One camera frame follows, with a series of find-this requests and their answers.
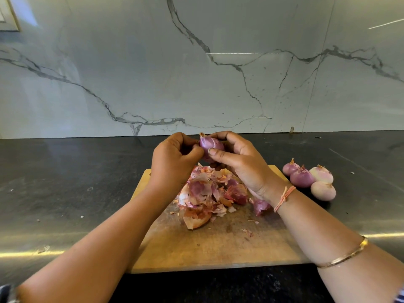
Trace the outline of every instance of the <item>gold bangle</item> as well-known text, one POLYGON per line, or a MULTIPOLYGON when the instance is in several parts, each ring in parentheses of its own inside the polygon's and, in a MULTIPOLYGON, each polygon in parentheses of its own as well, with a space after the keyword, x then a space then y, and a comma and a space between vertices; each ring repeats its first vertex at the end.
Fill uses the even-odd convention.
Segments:
POLYGON ((363 251, 363 249, 365 249, 365 247, 368 245, 369 241, 365 236, 362 236, 363 240, 359 245, 359 248, 355 249, 354 251, 352 251, 351 253, 348 253, 342 257, 339 257, 329 263, 324 263, 324 264, 320 264, 317 265, 317 268, 329 268, 335 265, 338 265, 340 263, 343 263, 344 261, 351 259, 352 257, 358 255, 359 253, 361 253, 363 251))

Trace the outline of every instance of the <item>peeled onion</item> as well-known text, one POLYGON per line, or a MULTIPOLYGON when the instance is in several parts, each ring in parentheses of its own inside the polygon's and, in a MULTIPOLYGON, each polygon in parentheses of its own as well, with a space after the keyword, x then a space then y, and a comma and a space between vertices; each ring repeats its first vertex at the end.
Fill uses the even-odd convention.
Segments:
POLYGON ((332 184, 334 177, 331 172, 325 167, 317 165, 317 167, 311 168, 310 173, 316 179, 316 181, 332 184))
POLYGON ((311 185, 311 193, 320 201, 331 201, 336 196, 336 191, 331 183, 314 182, 311 185))
POLYGON ((299 188, 309 188, 316 179, 304 165, 290 175, 290 182, 299 188))
POLYGON ((285 166, 283 166, 282 168, 282 172, 283 174, 285 174, 287 177, 290 177, 290 175, 292 173, 294 173, 297 169, 299 169, 300 166, 298 164, 295 163, 295 161, 292 160, 290 161, 290 163, 287 163, 285 166))
POLYGON ((208 163, 215 162, 209 156, 209 153, 208 153, 209 149, 215 148, 215 149, 224 151, 225 146, 218 139, 209 137, 209 136, 205 135, 204 133, 200 133, 199 136, 200 136, 199 146, 202 147, 205 151, 205 155, 204 155, 203 159, 205 161, 207 161, 208 163))

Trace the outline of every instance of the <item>hand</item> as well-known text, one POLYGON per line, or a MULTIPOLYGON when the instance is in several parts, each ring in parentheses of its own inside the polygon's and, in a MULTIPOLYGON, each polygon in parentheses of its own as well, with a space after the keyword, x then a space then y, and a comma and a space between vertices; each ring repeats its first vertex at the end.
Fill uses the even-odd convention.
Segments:
POLYGON ((268 167, 253 144, 234 132, 218 132, 210 137, 224 140, 225 150, 209 149, 209 156, 217 163, 210 164, 216 170, 227 168, 237 175, 251 193, 269 201, 270 183, 278 183, 278 176, 268 167))
POLYGON ((154 149, 151 176, 146 189, 164 194, 164 200, 171 202, 203 155, 199 140, 183 133, 169 136, 154 149))

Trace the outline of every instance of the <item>sleeve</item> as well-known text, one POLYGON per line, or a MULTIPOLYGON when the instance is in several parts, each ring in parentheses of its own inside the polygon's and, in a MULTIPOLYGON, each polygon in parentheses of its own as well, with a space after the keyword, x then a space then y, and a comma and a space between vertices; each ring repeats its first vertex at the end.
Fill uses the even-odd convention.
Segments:
POLYGON ((12 285, 0 286, 0 303, 20 303, 12 285))
POLYGON ((404 303, 404 288, 400 291, 394 303, 404 303))

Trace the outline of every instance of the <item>countertop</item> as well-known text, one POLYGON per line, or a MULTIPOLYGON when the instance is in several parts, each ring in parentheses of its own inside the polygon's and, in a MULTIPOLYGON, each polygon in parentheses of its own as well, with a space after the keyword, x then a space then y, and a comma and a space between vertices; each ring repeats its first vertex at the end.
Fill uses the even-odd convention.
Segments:
MULTIPOLYGON (((404 131, 244 137, 279 168, 292 157, 325 165, 337 190, 326 209, 404 260, 404 131)), ((0 140, 0 284, 22 282, 122 207, 164 138, 0 140), (47 246, 54 255, 31 254, 47 246)), ((165 282, 153 294, 163 301, 331 300, 314 265, 125 275, 113 300, 165 282)))

